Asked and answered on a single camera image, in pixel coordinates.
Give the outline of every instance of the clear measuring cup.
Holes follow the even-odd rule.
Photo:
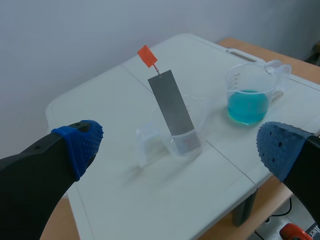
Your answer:
[[[179,159],[193,159],[207,149],[207,107],[202,98],[183,97],[194,129],[181,135],[171,135],[162,112],[157,106],[152,112],[151,121],[136,130],[139,152],[138,163],[141,167],[171,154]]]
[[[261,121],[271,102],[283,95],[281,85],[290,74],[291,66],[279,60],[232,67],[225,76],[229,116],[247,125]]]
[[[205,142],[206,130],[204,126],[207,118],[207,102],[188,96],[185,96],[183,101],[193,123],[193,130],[181,135],[171,135],[159,107],[153,111],[151,123],[161,136],[164,145],[173,155],[193,157],[202,151]]]

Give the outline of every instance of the orange tag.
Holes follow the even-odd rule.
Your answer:
[[[156,59],[155,55],[150,51],[147,45],[144,45],[139,51],[138,55],[142,59],[142,61],[145,63],[145,65],[150,68],[153,64],[157,62],[158,59]]]

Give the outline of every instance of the cable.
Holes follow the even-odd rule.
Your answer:
[[[285,215],[288,215],[291,210],[292,210],[292,200],[291,200],[291,197],[289,199],[290,201],[290,207],[289,207],[289,210],[286,212],[286,213],[283,213],[283,214],[275,214],[275,215],[271,215],[271,217],[282,217],[282,216],[285,216]],[[262,240],[265,240],[259,233],[257,233],[256,231],[254,231],[254,233]]]
[[[288,215],[291,212],[291,210],[292,210],[292,200],[291,200],[291,197],[290,197],[290,208],[289,208],[289,210],[286,213],[283,213],[283,214],[271,215],[271,217],[282,217],[282,216]]]
[[[254,233],[259,237],[261,238],[262,240],[265,240],[259,233],[257,233],[256,231],[254,231]]]

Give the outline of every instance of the white wall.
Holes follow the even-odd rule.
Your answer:
[[[46,134],[53,98],[144,44],[192,33],[305,59],[319,9],[319,0],[1,0],[0,157]]]

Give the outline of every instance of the blue liquid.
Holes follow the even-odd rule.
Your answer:
[[[246,93],[258,93],[252,90],[243,90]],[[229,97],[228,112],[236,121],[245,124],[254,124],[261,121],[269,107],[269,101],[266,95],[261,94],[245,94],[235,92]]]

